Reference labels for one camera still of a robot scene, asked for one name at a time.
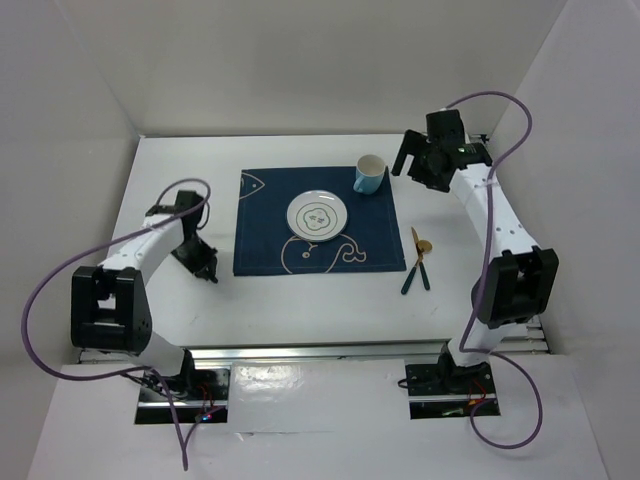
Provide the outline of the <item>light blue mug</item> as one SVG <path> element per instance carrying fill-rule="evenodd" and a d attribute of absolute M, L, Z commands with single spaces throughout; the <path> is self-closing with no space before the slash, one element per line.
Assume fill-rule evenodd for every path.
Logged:
<path fill-rule="evenodd" d="M 386 171 L 383 159 L 376 155 L 365 155 L 356 163 L 353 190 L 363 195 L 374 194 L 380 187 Z"/>

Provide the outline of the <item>blue whale placemat cloth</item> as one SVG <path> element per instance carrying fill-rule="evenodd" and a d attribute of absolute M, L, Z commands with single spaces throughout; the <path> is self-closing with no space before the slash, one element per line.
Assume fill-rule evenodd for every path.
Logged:
<path fill-rule="evenodd" d="M 353 190 L 353 166 L 248 169 L 241 172 L 233 274 L 274 276 L 404 271 L 390 176 L 371 195 Z M 329 191 L 346 206 L 338 237 L 306 241 L 289 228 L 287 209 L 298 195 Z"/>

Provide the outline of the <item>white plate blue rim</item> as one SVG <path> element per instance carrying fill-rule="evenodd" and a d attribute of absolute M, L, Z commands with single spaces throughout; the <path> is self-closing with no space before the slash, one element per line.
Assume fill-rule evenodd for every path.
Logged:
<path fill-rule="evenodd" d="M 349 215 L 342 199 L 329 191 L 311 190 L 296 196 L 286 210 L 290 231 L 311 243 L 336 238 L 346 228 Z"/>

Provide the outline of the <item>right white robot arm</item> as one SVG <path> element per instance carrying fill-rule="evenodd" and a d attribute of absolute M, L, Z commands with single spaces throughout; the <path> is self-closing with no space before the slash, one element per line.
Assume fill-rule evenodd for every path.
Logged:
<path fill-rule="evenodd" d="M 497 166 L 483 144 L 468 141 L 459 111 L 443 109 L 427 114 L 425 132 L 405 132 L 391 170 L 454 194 L 484 248 L 470 319 L 438 359 L 436 379 L 448 392 L 460 391 L 504 338 L 546 310 L 559 267 L 556 252 L 541 248 L 518 219 Z"/>

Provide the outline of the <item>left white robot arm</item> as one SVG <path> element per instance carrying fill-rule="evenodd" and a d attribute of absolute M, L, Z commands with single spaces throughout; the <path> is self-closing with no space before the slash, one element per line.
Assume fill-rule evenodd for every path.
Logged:
<path fill-rule="evenodd" d="M 71 342 L 84 350 L 128 355 L 161 376 L 176 399 L 189 397 L 204 376 L 191 352 L 153 330 L 146 285 L 172 256 L 194 277 L 216 284 L 217 250 L 199 235 L 205 199 L 180 190 L 172 205 L 153 205 L 145 232 L 125 242 L 97 266 L 81 266 L 71 280 Z"/>

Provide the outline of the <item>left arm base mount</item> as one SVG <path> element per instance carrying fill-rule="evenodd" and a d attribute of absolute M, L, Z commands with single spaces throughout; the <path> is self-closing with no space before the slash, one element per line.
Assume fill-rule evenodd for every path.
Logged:
<path fill-rule="evenodd" d="M 195 384 L 184 391 L 177 390 L 176 380 L 167 378 L 179 422 L 226 423 L 230 377 L 229 367 L 198 370 L 195 373 Z M 134 419 L 136 425 L 165 425 L 173 422 L 166 393 L 157 378 L 147 372 L 141 376 L 127 374 L 126 378 L 139 386 Z"/>

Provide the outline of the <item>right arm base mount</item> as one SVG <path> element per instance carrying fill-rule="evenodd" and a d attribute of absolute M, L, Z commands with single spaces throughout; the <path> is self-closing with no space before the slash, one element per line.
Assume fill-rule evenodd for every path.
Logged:
<path fill-rule="evenodd" d="M 412 420 L 500 416 L 493 373 L 488 363 L 459 369 L 437 364 L 407 364 L 397 386 L 408 395 Z"/>

